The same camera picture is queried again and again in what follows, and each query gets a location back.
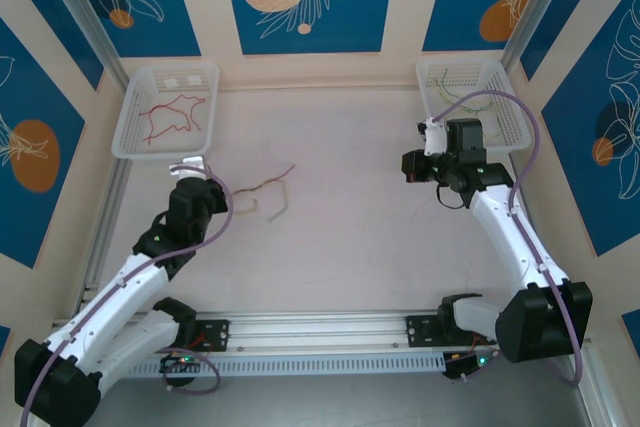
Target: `white basket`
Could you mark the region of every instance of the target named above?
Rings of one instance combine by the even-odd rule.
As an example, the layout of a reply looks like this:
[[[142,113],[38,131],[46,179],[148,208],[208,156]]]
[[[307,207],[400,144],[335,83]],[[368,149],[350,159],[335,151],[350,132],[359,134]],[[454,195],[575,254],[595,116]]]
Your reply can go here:
[[[172,159],[211,145],[220,69],[178,61],[140,67],[131,76],[111,152],[120,159]]]
[[[502,64],[493,58],[426,59],[416,64],[416,74],[427,117],[444,112],[458,98],[478,90],[500,90],[514,94]],[[488,152],[526,149],[531,143],[520,107],[504,97],[481,95],[470,99],[447,119],[477,117],[482,122]]]

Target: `purple cable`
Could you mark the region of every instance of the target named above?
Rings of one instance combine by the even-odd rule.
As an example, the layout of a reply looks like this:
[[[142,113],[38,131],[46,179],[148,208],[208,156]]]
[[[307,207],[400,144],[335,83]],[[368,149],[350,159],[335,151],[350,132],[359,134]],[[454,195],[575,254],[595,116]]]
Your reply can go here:
[[[202,243],[197,245],[192,245],[191,247],[186,247],[184,249],[176,250],[173,252],[168,252],[166,254],[159,255],[158,257],[155,257],[153,259],[147,260],[146,262],[142,263],[139,267],[132,270],[131,273],[126,275],[123,279],[122,285],[126,285],[127,282],[129,282],[133,277],[138,275],[141,271],[143,271],[150,265],[153,265],[157,262],[161,262],[166,259],[170,259],[172,257],[176,257],[178,255],[188,254],[202,247],[206,247],[207,245],[217,240],[225,232],[225,230],[227,230],[227,227],[229,227],[229,224],[231,223],[231,218],[233,217],[233,196],[231,195],[231,190],[229,190],[229,187],[227,187],[226,184],[222,182],[222,180],[220,180],[218,177],[213,175],[211,173],[211,169],[204,170],[198,167],[192,167],[190,165],[178,165],[171,168],[171,172],[177,172],[179,170],[190,170],[193,172],[199,172],[201,174],[205,174],[211,177],[215,182],[217,182],[218,185],[220,185],[220,187],[222,188],[224,195],[226,196],[227,207],[229,209],[227,212],[227,217],[224,220],[222,227],[220,227],[220,229],[215,234],[213,234],[208,239],[204,240]],[[38,374],[38,377],[36,377],[36,380],[33,383],[31,390],[29,391],[29,395],[27,396],[27,400],[24,404],[24,409],[22,410],[22,416],[20,417],[20,427],[27,427],[28,420],[29,420],[29,412],[31,412],[33,401],[35,400],[36,394],[38,393],[38,389],[40,389],[40,386],[44,382],[44,379],[49,373],[49,370],[51,370],[51,367],[53,366],[54,362],[58,359],[58,357],[60,357],[60,354],[67,347],[67,345],[75,342],[75,336],[78,334],[78,332],[80,332],[82,328],[87,324],[87,322],[89,322],[89,320],[91,320],[91,318],[96,314],[96,312],[98,312],[98,310],[100,310],[102,306],[106,304],[111,297],[113,297],[113,295],[118,291],[118,289],[120,289],[120,285],[114,285],[111,289],[109,289],[107,293],[99,301],[96,302],[96,304],[91,308],[91,310],[87,313],[87,315],[85,315],[78,322],[78,324],[73,329],[71,329],[71,331],[69,332],[69,337],[72,340],[71,341],[63,340],[62,342],[60,342],[60,345],[53,352],[53,354],[51,354],[51,357],[49,357],[49,360],[47,360],[44,367],[42,367],[42,370]]]
[[[216,375],[216,383],[213,385],[213,387],[210,387],[208,389],[204,389],[204,390],[189,390],[189,389],[179,389],[176,387],[173,387],[172,385],[169,384],[169,382],[167,381],[167,374],[173,370],[173,368],[175,366],[180,366],[182,364],[180,364],[179,362],[176,362],[175,364],[170,365],[169,367],[167,367],[163,374],[162,374],[162,381],[166,384],[167,387],[171,388],[171,392],[176,392],[178,394],[185,394],[185,395],[207,395],[207,394],[211,394],[213,392],[215,392],[216,390],[218,390],[218,387],[220,387],[220,372],[218,372],[218,368],[213,364],[213,362],[211,362],[209,359],[207,359],[207,357],[205,355],[202,355],[198,352],[194,352],[192,350],[189,349],[180,349],[177,347],[167,347],[166,349],[161,349],[158,351],[158,353],[160,354],[172,354],[173,352],[179,352],[181,354],[187,354],[190,355],[192,357],[195,357],[196,359],[198,359],[200,362],[203,362],[205,364],[207,364],[209,366],[209,368],[211,370],[213,370],[213,373]]]
[[[504,97],[511,100],[512,102],[515,102],[524,111],[526,116],[529,118],[531,125],[533,126],[533,132],[534,132],[533,152],[531,152],[531,157],[529,158],[527,165],[525,165],[524,169],[522,170],[522,172],[514,182],[513,188],[509,193],[509,211],[512,212],[511,218],[513,219],[514,223],[516,224],[516,227],[520,231],[520,234],[522,234],[522,238],[524,239],[527,246],[529,247],[529,250],[531,250],[533,257],[536,260],[536,263],[538,265],[543,265],[544,260],[542,259],[540,252],[538,252],[538,249],[533,243],[533,240],[531,240],[531,237],[529,237],[529,234],[524,228],[524,225],[522,225],[522,222],[518,218],[518,215],[513,212],[513,205],[514,205],[516,193],[520,190],[522,186],[522,182],[531,171],[531,167],[533,166],[533,163],[536,161],[538,157],[538,153],[540,152],[540,127],[538,126],[536,117],[535,115],[533,115],[533,112],[531,112],[531,109],[527,107],[527,105],[524,102],[522,102],[519,98],[517,98],[515,95],[509,94],[508,92],[502,92],[500,90],[491,90],[491,89],[478,90],[476,92],[472,92],[469,95],[465,95],[464,97],[458,99],[451,106],[449,106],[443,113],[436,116],[433,119],[433,121],[439,122],[445,116],[449,115],[453,110],[455,110],[460,105],[462,105],[464,102],[466,102],[469,99],[472,99],[473,97],[477,97],[479,95],[497,95],[499,97]],[[558,287],[556,286],[555,281],[551,276],[551,273],[548,271],[548,269],[544,269],[542,271],[542,275],[544,275],[544,278],[549,284],[549,287],[551,287],[551,292],[553,293],[553,296],[556,299],[556,302],[558,303],[558,307],[560,308],[560,313],[562,314],[562,319],[564,320],[564,323],[567,327],[569,340],[571,341],[571,347],[573,349],[573,355],[575,356],[575,359],[576,359],[576,369],[573,375],[573,379],[565,379],[564,377],[561,377],[561,379],[571,386],[576,386],[580,383],[580,380],[582,379],[582,353],[580,352],[580,342],[578,341],[578,335],[576,334],[576,330],[573,327],[573,322],[571,321],[571,316],[569,315],[567,306],[564,303],[564,300],[562,299],[562,294],[560,294],[560,290],[558,290]]]

